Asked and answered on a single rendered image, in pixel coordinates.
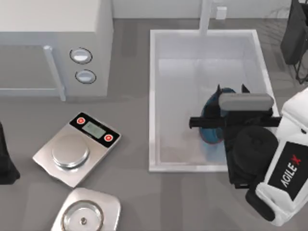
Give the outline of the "microwave oven door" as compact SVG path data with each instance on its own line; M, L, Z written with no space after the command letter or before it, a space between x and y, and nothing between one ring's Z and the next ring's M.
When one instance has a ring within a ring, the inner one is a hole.
M0 97L60 97L41 45L0 45Z

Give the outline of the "white sink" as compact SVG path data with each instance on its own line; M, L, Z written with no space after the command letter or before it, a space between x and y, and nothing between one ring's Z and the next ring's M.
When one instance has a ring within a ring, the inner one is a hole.
M150 32L149 170L227 172L224 144L207 144L189 119L217 86L273 94L254 29Z

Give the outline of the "blue cup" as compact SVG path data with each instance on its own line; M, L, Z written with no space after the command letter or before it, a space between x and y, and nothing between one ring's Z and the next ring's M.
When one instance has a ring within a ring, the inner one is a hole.
M233 89L228 87L222 88L222 90L223 93L235 93ZM214 94L205 103L201 111L201 117L208 117L211 114L211 110L207 109L207 106L212 103ZM217 144L223 141L223 131L220 128L199 128L199 134L202 140L208 144Z

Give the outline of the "black stand with legs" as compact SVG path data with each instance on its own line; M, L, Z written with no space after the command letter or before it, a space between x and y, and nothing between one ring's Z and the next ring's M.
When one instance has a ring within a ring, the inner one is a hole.
M291 0L280 48L285 63L294 67L295 79L298 83L308 82L308 73L303 78L299 76L302 59L308 51L308 0L303 3L299 0Z

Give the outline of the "pale grey rounded box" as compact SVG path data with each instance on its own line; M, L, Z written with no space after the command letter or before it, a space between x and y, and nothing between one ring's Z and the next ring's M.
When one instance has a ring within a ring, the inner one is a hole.
M274 99L266 93L223 93L218 104L225 111L268 111Z

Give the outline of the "pale microwave oven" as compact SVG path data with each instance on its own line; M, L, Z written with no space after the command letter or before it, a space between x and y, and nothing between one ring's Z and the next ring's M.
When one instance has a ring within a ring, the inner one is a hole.
M113 32L111 0L0 0L0 45L51 46L66 100L107 95ZM88 64L71 60L79 47L92 53ZM75 79L84 69L95 73L94 83Z

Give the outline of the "tall white tap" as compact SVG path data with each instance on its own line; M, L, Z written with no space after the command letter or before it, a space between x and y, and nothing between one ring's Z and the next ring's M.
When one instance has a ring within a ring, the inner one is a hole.
M199 35L205 37L207 35L211 9L213 0L202 0L201 1L201 13L199 21Z

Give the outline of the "silver scale with black display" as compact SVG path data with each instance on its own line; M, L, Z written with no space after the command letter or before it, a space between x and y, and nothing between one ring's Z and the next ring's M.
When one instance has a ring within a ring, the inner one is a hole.
M112 126L80 112L32 157L51 177L77 187L118 144Z

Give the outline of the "large round microwave knob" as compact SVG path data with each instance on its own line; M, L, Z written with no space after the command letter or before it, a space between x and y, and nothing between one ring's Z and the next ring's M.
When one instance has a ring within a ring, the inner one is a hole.
M71 60L77 64L88 64L92 61L92 53L86 48L75 48L71 49L69 52Z

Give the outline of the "small round microwave knob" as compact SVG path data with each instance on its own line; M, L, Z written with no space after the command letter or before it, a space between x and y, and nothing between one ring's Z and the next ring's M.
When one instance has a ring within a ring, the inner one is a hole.
M82 84L92 84L96 81L96 75L91 70L84 69L75 73L75 79Z

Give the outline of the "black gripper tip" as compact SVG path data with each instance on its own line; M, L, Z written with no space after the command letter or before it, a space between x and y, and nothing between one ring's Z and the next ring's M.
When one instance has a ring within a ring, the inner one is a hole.
M8 153L3 125L0 122L0 185L12 185L20 179L20 176Z

